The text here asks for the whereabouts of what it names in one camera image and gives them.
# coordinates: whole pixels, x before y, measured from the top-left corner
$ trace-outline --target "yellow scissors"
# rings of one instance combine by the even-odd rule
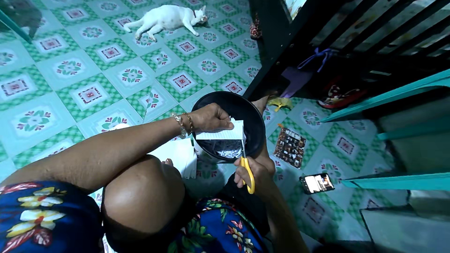
[[[253,194],[255,192],[255,178],[253,177],[252,170],[250,169],[250,166],[248,165],[247,156],[245,155],[244,140],[242,140],[242,154],[243,154],[243,156],[241,157],[241,166],[247,169],[248,175],[250,176],[250,185],[251,185],[251,187],[248,186],[248,184],[247,184],[247,190],[248,190],[248,193]]]

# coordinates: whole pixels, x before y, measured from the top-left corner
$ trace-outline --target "white cat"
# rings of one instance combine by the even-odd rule
[[[197,23],[204,23],[208,20],[205,16],[206,5],[200,10],[191,10],[185,7],[179,7],[176,5],[163,5],[158,8],[154,8],[148,11],[140,20],[126,23],[123,29],[127,32],[131,32],[130,27],[141,26],[136,34],[135,38],[140,39],[141,34],[148,30],[148,37],[156,42],[154,36],[155,33],[162,31],[163,29],[172,31],[183,25],[189,29],[195,36],[199,36],[198,32],[192,27]]]

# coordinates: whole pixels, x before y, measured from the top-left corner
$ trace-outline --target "scissors handle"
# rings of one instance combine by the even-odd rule
[[[247,184],[247,191],[250,194],[253,194],[255,192],[255,178],[253,177],[252,170],[250,169],[250,166],[248,165],[248,159],[241,157],[241,166],[247,169],[248,175],[250,176],[250,186]]]

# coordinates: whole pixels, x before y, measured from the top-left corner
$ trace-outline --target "black bowl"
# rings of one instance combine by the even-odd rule
[[[244,120],[244,133],[247,137],[245,154],[250,157],[257,154],[264,145],[264,139],[266,138],[266,126],[258,109],[240,95],[229,91],[215,91],[200,98],[192,110],[195,111],[211,103],[218,104],[235,120]],[[213,150],[208,150],[208,146],[204,145],[205,140],[195,140],[212,157],[228,162],[234,162],[236,160],[235,158],[222,157]]]

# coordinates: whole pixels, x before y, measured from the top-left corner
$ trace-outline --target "phone screen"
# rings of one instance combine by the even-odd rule
[[[308,186],[308,190],[311,193],[333,190],[334,186],[331,183],[328,174],[322,173],[318,175],[306,176],[305,177],[306,185]]]

